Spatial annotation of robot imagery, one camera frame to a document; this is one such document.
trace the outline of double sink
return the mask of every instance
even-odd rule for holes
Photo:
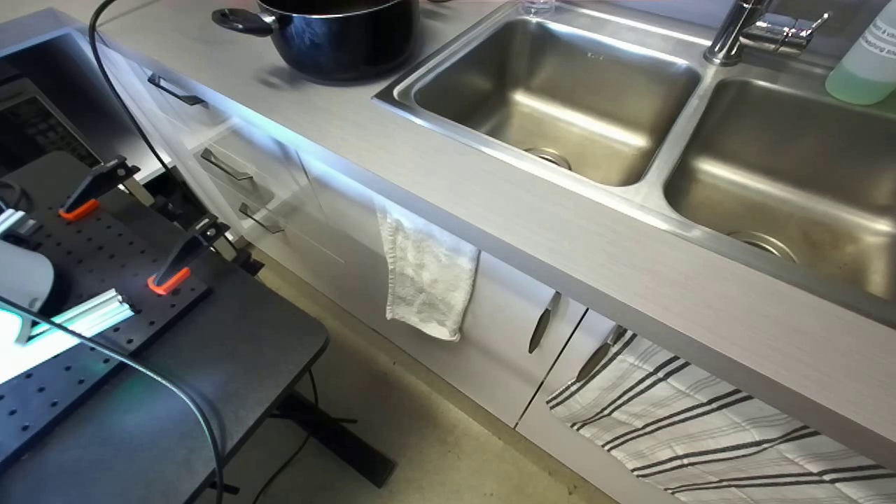
[[[503,6],[379,97],[494,157],[893,324],[896,115],[706,35]]]

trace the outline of cabinet handle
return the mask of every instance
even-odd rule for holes
[[[202,147],[200,153],[202,160],[208,160],[215,170],[222,170],[223,175],[230,175],[237,184],[250,184],[253,189],[257,189],[254,175],[228,164],[212,147]]]
[[[173,89],[159,73],[148,73],[145,80],[153,83],[159,93],[181,101],[181,104],[188,104],[188,105],[205,105],[205,101],[202,101],[200,96]]]
[[[585,359],[585,364],[579,366],[575,383],[585,380],[604,362],[604,355],[611,353],[614,341],[621,339],[625,332],[628,332],[628,327],[614,324],[607,339],[600,346],[593,346],[593,353]]]
[[[540,317],[531,327],[531,336],[530,336],[530,353],[536,353],[540,346],[558,307],[561,307],[561,290],[555,290],[548,304],[540,310]]]
[[[279,224],[263,224],[257,215],[253,215],[253,210],[250,210],[247,202],[240,202],[237,212],[240,212],[244,217],[254,222],[260,230],[267,230],[267,231],[272,231],[272,236],[286,231]]]

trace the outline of gray floor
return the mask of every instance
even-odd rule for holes
[[[333,336],[313,366],[323,405],[337,418],[358,418],[355,430],[398,461],[389,483],[375,489],[310,439],[263,492],[263,504],[611,502],[309,286],[274,268],[260,276]],[[302,436],[286,420],[267,420],[228,465],[228,482],[240,486],[228,504],[253,502]]]

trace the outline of faucet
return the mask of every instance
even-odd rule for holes
[[[810,21],[797,17],[767,14],[767,6],[771,0],[733,0],[702,59],[720,68],[732,68],[740,61],[743,44],[772,52],[802,52],[803,48],[810,48],[817,26],[832,17],[825,10],[816,21]]]

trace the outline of white cloth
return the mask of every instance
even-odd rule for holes
[[[475,280],[475,247],[387,202],[379,203],[379,224],[389,264],[387,320],[459,341]]]
[[[635,332],[548,405],[681,502],[896,502],[896,474]]]

